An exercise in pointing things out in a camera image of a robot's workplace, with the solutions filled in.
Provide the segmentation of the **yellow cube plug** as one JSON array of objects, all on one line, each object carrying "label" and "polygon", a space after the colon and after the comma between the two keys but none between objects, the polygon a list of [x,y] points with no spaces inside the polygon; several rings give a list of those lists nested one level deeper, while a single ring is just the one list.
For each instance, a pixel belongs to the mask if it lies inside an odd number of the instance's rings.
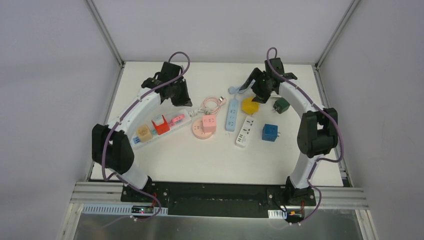
[{"label": "yellow cube plug", "polygon": [[254,97],[247,97],[242,101],[241,104],[241,110],[248,115],[253,115],[259,111],[260,104],[253,101],[253,99]]}]

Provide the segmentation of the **dark green cube plug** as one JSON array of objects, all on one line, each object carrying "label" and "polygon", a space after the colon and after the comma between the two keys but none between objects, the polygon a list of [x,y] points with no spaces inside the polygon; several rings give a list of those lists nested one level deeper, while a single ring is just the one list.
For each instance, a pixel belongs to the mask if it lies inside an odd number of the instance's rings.
[{"label": "dark green cube plug", "polygon": [[278,98],[274,104],[273,109],[278,113],[282,114],[283,112],[287,111],[290,108],[290,103],[283,97]]}]

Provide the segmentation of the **pink cube plug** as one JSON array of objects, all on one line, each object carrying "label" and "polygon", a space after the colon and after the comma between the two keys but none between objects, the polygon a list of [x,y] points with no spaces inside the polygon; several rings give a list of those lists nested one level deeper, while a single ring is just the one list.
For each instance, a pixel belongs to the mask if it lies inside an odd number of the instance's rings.
[{"label": "pink cube plug", "polygon": [[217,129],[215,114],[204,115],[201,120],[204,133],[214,133]]}]

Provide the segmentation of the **blue cube plug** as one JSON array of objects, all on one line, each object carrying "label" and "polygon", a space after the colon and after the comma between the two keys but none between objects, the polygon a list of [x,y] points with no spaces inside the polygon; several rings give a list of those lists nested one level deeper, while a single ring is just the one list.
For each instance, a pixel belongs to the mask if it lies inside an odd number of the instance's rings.
[{"label": "blue cube plug", "polygon": [[280,136],[280,132],[277,125],[274,124],[265,124],[262,128],[261,139],[263,141],[275,142],[276,139]]}]

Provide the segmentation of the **small white power strip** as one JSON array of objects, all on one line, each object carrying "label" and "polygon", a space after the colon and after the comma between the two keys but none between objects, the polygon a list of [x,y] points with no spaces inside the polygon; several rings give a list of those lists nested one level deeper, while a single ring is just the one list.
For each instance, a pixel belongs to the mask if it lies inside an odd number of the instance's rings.
[{"label": "small white power strip", "polygon": [[239,134],[235,140],[235,145],[237,147],[245,149],[248,146],[256,122],[257,120],[252,116],[247,116],[245,118]]}]

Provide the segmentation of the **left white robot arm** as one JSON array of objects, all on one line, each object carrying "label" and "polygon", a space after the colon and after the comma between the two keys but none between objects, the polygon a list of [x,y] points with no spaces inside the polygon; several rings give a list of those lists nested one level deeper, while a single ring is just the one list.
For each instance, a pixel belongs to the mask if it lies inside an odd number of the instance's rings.
[{"label": "left white robot arm", "polygon": [[152,198],[153,189],[147,185],[149,176],[136,166],[131,140],[137,128],[156,107],[170,99],[172,104],[192,106],[184,74],[187,68],[165,61],[154,77],[147,78],[131,104],[106,125],[96,124],[91,131],[91,158],[110,169],[134,188],[140,202]]}]

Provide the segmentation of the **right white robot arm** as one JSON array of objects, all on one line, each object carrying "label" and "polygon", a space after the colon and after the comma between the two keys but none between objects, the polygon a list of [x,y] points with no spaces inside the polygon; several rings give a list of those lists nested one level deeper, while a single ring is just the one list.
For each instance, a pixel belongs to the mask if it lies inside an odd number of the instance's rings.
[{"label": "right white robot arm", "polygon": [[300,154],[296,166],[287,178],[284,200],[296,205],[313,194],[310,185],[321,161],[341,140],[338,134],[338,113],[334,108],[318,106],[296,83],[292,72],[285,72],[279,57],[264,62],[265,70],[254,68],[240,90],[252,89],[253,101],[264,104],[273,92],[284,98],[300,118],[296,137]]}]

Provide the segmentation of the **pink flat plug adapter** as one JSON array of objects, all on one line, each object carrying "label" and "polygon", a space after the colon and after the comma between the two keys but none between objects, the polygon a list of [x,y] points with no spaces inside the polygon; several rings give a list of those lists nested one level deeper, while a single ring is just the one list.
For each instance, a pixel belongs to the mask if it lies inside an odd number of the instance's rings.
[{"label": "pink flat plug adapter", "polygon": [[171,119],[171,122],[172,122],[173,124],[177,124],[177,123],[180,123],[181,121],[183,121],[183,120],[184,120],[184,118],[185,118],[185,115],[184,115],[184,114],[180,114],[180,115],[178,115],[178,116],[176,116],[176,117],[172,118],[172,119]]}]

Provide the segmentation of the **round pink socket base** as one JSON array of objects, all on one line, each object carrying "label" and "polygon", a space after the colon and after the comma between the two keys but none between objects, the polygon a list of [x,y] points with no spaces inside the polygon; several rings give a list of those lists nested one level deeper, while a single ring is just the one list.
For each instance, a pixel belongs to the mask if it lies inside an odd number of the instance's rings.
[{"label": "round pink socket base", "polygon": [[213,135],[212,132],[205,132],[203,130],[203,125],[202,125],[201,119],[197,119],[193,122],[191,130],[192,130],[193,135],[200,140],[206,140]]}]

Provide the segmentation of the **red cube plug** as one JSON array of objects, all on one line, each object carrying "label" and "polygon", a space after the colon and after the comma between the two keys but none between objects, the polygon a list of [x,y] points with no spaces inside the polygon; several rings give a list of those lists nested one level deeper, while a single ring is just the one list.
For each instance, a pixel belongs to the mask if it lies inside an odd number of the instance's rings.
[{"label": "red cube plug", "polygon": [[154,117],[151,122],[158,135],[167,133],[170,130],[170,126],[164,115]]}]

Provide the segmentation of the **beige cube plug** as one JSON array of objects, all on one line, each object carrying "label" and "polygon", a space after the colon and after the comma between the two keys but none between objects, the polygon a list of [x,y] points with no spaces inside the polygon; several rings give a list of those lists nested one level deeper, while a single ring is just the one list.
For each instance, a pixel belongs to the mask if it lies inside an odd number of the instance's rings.
[{"label": "beige cube plug", "polygon": [[153,138],[153,134],[147,124],[139,126],[135,133],[142,143],[148,142]]}]

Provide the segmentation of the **long white power strip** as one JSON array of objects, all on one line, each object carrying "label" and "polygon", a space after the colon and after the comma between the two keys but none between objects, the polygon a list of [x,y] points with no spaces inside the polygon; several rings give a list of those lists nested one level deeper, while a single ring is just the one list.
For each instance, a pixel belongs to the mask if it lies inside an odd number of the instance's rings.
[{"label": "long white power strip", "polygon": [[192,122],[187,110],[182,109],[167,115],[158,115],[140,125],[130,139],[133,149],[139,149],[157,141]]}]

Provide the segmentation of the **light blue power strip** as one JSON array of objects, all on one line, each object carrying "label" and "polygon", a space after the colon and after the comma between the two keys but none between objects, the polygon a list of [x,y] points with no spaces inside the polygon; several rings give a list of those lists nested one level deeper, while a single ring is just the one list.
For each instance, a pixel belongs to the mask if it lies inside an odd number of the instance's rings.
[{"label": "light blue power strip", "polygon": [[230,99],[227,111],[227,118],[225,121],[225,130],[227,132],[234,132],[236,128],[237,115],[239,111],[239,101],[235,98]]}]

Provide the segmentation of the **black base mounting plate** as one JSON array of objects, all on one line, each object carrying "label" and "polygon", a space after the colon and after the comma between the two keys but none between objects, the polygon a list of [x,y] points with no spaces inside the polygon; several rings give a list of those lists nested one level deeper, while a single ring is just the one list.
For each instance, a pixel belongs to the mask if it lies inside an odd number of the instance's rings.
[{"label": "black base mounting plate", "polygon": [[[244,202],[242,200],[182,200],[176,205],[170,207],[164,206],[158,198],[150,191],[152,184],[156,181],[148,182],[143,189],[143,193],[138,193],[151,197],[151,203],[145,203],[147,206],[159,207],[166,210],[168,215],[171,216],[196,216],[196,217],[232,217],[232,218],[266,218],[268,212],[273,210],[286,210],[288,212],[294,211],[296,214],[304,212],[304,201],[307,198],[300,200],[285,200],[284,196],[281,200],[272,200],[271,204],[260,203],[255,201]],[[312,208],[316,207],[317,202],[312,203]]]}]

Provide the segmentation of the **aluminium frame rail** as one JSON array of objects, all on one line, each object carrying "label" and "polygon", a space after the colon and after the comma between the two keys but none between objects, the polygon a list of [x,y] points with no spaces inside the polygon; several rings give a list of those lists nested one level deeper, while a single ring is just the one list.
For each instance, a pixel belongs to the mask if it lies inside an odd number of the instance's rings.
[{"label": "aluminium frame rail", "polygon": [[[284,185],[259,184],[219,184],[157,181],[150,187],[150,192],[165,207],[176,205],[183,200],[196,201],[253,201],[258,204],[272,203],[283,198]],[[323,210],[368,210],[369,204],[365,192],[356,187],[320,186],[309,196],[305,206],[312,208],[312,203],[321,198]],[[153,199],[131,190],[118,182],[77,182],[70,199],[71,203],[147,203]]]}]

